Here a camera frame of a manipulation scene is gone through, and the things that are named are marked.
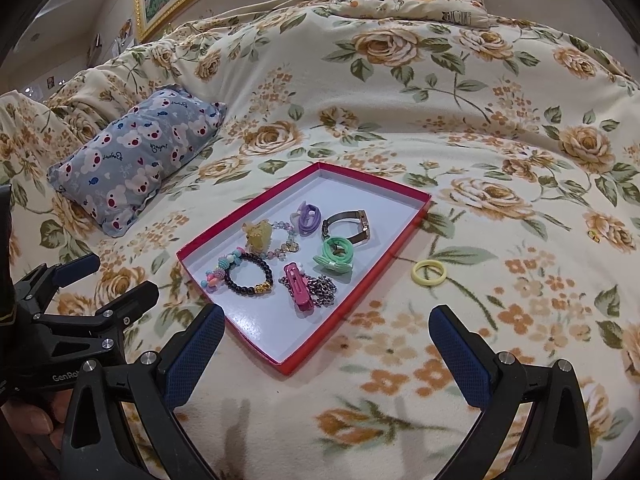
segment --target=box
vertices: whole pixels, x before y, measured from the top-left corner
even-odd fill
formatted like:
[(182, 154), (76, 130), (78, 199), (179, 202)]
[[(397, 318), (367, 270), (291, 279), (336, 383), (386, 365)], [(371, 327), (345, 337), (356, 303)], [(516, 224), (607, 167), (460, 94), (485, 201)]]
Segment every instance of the box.
[[(354, 307), (358, 299), (375, 283), (393, 257), (419, 227), (431, 195), (390, 180), (316, 162), (290, 176), (261, 195), (240, 206), (226, 218), (187, 243), (178, 259), (198, 286), (207, 270), (218, 265), (220, 256), (236, 247), (245, 247), (242, 231), (245, 222), (261, 219), (289, 222), (289, 216), (305, 201), (320, 209), (322, 219), (350, 210), (362, 209), (369, 219), (370, 239), (354, 246), (353, 271), (332, 274), (313, 261), (320, 254), (321, 228), (307, 237), (296, 236), (297, 253), (287, 258), (267, 260), (273, 271), (274, 288), (268, 294), (241, 296), (224, 284), (216, 291), (203, 293), (225, 311), (226, 318), (242, 339), (281, 373), (288, 375), (326, 338)], [(350, 237), (360, 223), (338, 221), (330, 226), (331, 235)], [(271, 248), (287, 239), (284, 230), (273, 230)], [(284, 265), (296, 262), (310, 276), (325, 274), (337, 286), (333, 306), (316, 306), (301, 312), (289, 291), (278, 279)], [(262, 270), (243, 262), (231, 270), (232, 279), (243, 286), (264, 281)]]

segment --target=bolt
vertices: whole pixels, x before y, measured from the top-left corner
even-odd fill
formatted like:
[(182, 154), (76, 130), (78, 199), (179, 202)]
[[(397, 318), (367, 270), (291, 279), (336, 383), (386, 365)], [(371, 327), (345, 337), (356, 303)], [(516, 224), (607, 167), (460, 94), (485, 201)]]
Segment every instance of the bolt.
[(91, 372), (95, 370), (95, 367), (97, 367), (97, 363), (93, 359), (89, 359), (82, 364), (82, 370), (85, 372)]
[(516, 362), (516, 358), (513, 356), (511, 352), (500, 352), (498, 354), (498, 359), (503, 365), (512, 365)]
[(570, 372), (572, 370), (571, 363), (566, 359), (558, 359), (558, 368), (560, 368), (563, 372)]
[(153, 363), (156, 362), (157, 358), (158, 358), (158, 354), (156, 354), (155, 352), (144, 352), (140, 356), (140, 362), (143, 365), (152, 365)]

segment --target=cartoon bear pattern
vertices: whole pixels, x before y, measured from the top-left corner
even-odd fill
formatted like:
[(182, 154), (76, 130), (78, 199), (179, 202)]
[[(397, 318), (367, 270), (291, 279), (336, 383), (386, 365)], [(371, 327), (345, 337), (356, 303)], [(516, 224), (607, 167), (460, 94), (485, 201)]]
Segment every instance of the cartoon bear pattern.
[(205, 103), (179, 86), (158, 89), (51, 166), (47, 178), (106, 234), (122, 236), (158, 193), (162, 180), (216, 135), (225, 113), (225, 104)]

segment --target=blanket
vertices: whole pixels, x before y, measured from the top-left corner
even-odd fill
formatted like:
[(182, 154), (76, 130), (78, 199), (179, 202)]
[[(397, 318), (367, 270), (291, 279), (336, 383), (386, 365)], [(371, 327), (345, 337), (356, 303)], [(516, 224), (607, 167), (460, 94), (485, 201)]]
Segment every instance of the blanket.
[[(242, 203), (317, 160), (418, 187), (434, 197), (421, 229), (292, 376), (223, 338), (177, 410), (187, 434), (224, 479), (433, 478), (478, 416), (427, 330), (430, 309), (446, 303), (495, 351), (573, 364), (593, 477), (605, 478), (640, 429), (638, 83), (545, 25), (362, 20), (330, 5), (279, 0), (189, 22), (79, 73), (47, 105), (0, 98), (14, 279), (94, 251), (100, 271), (51, 307), (68, 315), (157, 283), (157, 306), (126, 332), (134, 360), (206, 301), (176, 251)], [(170, 83), (229, 103), (228, 117), (126, 235), (108, 238), (53, 192), (44, 168)], [(410, 278), (427, 257), (448, 267), (433, 289)], [(526, 415), (487, 478), (507, 464)]]

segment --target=purple hair tie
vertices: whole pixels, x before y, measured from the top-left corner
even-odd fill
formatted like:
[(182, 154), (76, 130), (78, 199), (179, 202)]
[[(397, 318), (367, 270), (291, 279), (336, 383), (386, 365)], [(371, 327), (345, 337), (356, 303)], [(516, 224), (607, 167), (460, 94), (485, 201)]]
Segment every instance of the purple hair tie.
[(298, 210), (291, 215), (291, 223), (298, 227), (298, 232), (301, 235), (307, 236), (320, 227), (321, 216), (320, 210), (316, 206), (303, 202)]

